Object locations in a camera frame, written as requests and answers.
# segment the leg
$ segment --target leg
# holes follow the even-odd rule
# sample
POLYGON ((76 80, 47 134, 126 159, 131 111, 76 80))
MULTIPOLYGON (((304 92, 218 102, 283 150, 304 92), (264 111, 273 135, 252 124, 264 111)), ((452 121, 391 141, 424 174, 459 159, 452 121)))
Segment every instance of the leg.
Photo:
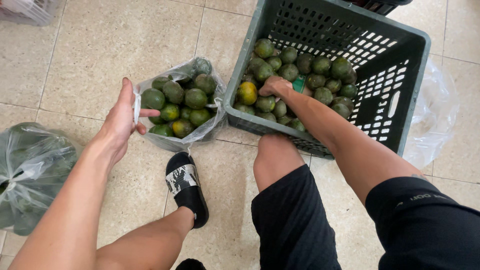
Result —
POLYGON ((193 212, 180 207, 173 213, 137 228, 99 249, 99 270, 168 270, 193 227, 193 212))
POLYGON ((252 220, 260 236, 261 268, 340 269, 335 232, 293 143, 281 135, 263 136, 253 173, 260 191, 252 201, 252 220))
POLYGON ((253 174, 258 191, 305 164, 298 149, 283 135, 265 135, 258 142, 253 174))

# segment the white plastic basket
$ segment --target white plastic basket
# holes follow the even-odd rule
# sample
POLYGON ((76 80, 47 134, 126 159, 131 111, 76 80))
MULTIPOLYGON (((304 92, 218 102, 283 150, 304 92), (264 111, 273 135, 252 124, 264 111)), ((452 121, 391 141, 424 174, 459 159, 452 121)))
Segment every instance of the white plastic basket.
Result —
POLYGON ((58 0, 0 0, 0 20, 47 26, 52 22, 58 0))

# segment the foot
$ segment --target foot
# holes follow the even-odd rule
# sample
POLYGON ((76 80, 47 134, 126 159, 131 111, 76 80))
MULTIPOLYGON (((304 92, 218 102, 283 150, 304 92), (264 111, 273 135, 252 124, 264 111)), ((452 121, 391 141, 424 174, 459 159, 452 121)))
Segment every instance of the foot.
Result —
POLYGON ((188 153, 177 153, 168 161, 165 181, 177 206, 192 210, 193 228, 203 227, 208 220, 208 208, 200 188, 195 162, 188 153))

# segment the green plastic crate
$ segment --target green plastic crate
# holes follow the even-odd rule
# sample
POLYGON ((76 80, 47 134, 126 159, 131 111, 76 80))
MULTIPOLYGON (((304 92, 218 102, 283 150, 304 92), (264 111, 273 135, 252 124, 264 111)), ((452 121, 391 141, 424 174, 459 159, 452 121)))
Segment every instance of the green plastic crate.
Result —
POLYGON ((232 108, 256 40, 277 49, 349 59, 358 95, 349 121, 402 156, 431 41, 418 29, 339 0, 259 0, 227 87, 231 126, 257 135, 286 134, 298 149, 333 159, 310 134, 232 108))

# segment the clear plastic bag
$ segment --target clear plastic bag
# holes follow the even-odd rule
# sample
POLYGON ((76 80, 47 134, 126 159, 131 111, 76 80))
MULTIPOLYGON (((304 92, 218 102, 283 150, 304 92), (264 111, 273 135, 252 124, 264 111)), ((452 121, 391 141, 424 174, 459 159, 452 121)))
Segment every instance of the clear plastic bag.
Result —
MULTIPOLYGON (((140 122, 147 127, 147 130, 150 127, 154 126, 154 124, 152 124, 147 117, 138 118, 138 114, 140 111, 140 104, 141 104, 141 94, 145 90, 152 88, 153 80, 161 76, 167 77, 169 75, 173 77, 174 81, 178 81, 186 77, 194 78, 195 72, 196 72, 196 68, 194 67, 194 62, 198 58, 208 60, 203 57, 192 58, 187 62, 181 63, 169 69, 168 71, 163 72, 162 74, 156 76, 155 78, 151 78, 149 80, 143 81, 135 86, 133 90, 135 94, 135 104, 134 104, 135 124, 137 124, 137 121, 139 119, 140 122)), ((225 91, 227 90, 227 86, 223 82, 220 75, 215 71, 214 67, 212 67, 212 71, 210 75, 213 77, 217 85, 214 93, 215 104, 207 104, 206 107, 217 108, 217 113, 214 118, 211 118, 206 123, 199 126, 197 129, 195 129, 192 133, 190 133, 188 136, 186 136, 183 139, 179 139, 175 137, 165 137, 165 136, 148 133, 148 132, 145 135, 143 135, 143 137, 146 137, 156 146, 171 152, 187 151, 194 143, 201 144, 201 143, 206 143, 213 140, 216 137, 216 134, 218 133, 218 131, 227 124, 226 112, 225 112, 225 109, 221 106, 223 97, 225 95, 225 91)))
POLYGON ((0 133, 0 228, 29 235, 80 152, 65 133, 37 123, 20 123, 0 133))
POLYGON ((453 135, 460 102, 450 73, 428 59, 403 158, 422 169, 453 135))

